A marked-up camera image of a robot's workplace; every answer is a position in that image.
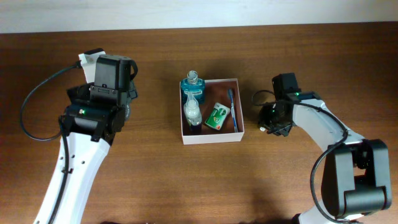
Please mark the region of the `clear pump soap bottle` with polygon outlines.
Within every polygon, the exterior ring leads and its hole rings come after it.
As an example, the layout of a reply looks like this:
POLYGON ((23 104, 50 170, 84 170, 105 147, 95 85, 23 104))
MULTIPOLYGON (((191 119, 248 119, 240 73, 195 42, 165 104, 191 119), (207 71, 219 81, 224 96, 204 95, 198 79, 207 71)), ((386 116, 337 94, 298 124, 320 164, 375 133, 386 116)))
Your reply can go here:
POLYGON ((202 115, 197 99, 192 92, 187 93, 187 101, 183 111, 192 134, 200 134, 202 127, 202 115))

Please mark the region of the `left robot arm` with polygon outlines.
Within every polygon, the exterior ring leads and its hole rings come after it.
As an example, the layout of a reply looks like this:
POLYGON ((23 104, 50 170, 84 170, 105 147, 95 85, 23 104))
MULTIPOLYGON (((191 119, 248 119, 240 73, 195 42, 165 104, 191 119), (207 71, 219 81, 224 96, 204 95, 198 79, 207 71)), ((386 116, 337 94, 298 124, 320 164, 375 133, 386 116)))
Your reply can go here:
POLYGON ((136 62, 129 57, 81 54, 86 83, 67 90, 60 115, 60 149, 35 223, 80 223, 97 171, 137 98, 136 62))

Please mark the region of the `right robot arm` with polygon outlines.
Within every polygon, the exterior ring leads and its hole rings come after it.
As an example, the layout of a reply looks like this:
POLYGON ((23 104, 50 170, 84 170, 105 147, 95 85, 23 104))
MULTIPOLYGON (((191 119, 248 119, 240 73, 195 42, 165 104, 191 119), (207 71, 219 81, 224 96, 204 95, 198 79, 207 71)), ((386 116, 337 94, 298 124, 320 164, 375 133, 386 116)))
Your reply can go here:
POLYGON ((314 206, 292 223, 357 223, 392 205, 389 152, 380 139, 366 139, 341 122, 314 91, 303 92, 294 73, 272 79, 273 102, 262 103, 259 127, 287 137, 302 128, 322 154, 310 172, 314 206))

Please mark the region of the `green soap bar pack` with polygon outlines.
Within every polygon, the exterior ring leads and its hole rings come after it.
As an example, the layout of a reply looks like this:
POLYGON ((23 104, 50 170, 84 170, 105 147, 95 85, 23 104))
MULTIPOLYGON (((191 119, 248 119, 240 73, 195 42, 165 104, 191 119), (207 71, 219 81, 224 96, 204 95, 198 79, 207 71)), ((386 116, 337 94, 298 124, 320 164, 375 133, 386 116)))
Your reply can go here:
POLYGON ((205 124, 209 128, 219 131, 230 112, 231 109, 227 106, 224 106, 220 103, 215 103, 212 112, 205 120, 205 124))

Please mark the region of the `light blue toothbrush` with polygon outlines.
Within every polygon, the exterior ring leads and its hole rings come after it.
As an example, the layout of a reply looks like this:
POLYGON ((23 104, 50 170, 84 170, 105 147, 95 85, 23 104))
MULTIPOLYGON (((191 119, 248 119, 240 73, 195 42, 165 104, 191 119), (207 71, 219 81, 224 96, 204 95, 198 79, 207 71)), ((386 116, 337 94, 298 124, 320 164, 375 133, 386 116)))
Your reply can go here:
POLYGON ((238 129, 237 121, 236 121, 236 113, 235 113, 235 107, 234 107, 234 93, 233 93, 232 88, 228 89, 228 97, 231 102, 231 116, 233 118, 234 132, 238 133, 239 129, 238 129))

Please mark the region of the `blue mouthwash bottle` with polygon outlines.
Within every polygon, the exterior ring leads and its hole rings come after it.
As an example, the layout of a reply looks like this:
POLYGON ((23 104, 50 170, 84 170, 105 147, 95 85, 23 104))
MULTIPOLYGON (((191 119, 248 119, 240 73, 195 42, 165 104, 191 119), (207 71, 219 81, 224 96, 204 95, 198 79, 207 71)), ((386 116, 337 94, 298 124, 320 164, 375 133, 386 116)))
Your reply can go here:
POLYGON ((199 104, 205 102, 205 81, 199 78, 198 73, 194 70, 189 71, 187 77, 181 81, 180 91, 183 104, 187 101, 188 92, 192 92, 199 104))

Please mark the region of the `white cardboard box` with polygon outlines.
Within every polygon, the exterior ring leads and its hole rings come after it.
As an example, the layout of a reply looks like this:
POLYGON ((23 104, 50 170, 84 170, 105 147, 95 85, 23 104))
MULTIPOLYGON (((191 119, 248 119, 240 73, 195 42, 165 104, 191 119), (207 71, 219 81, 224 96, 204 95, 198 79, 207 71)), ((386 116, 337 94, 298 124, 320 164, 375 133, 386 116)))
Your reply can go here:
POLYGON ((206 80, 205 102, 200 105, 203 119, 211 114, 215 103, 221 103, 228 108, 234 106, 235 117, 227 115, 221 129, 216 130, 202 124, 201 132, 192 134, 183 112, 183 104, 180 105, 180 125, 182 142, 184 145, 209 144, 222 142, 240 142, 244 136, 244 120, 239 94, 239 85, 236 78, 206 80))

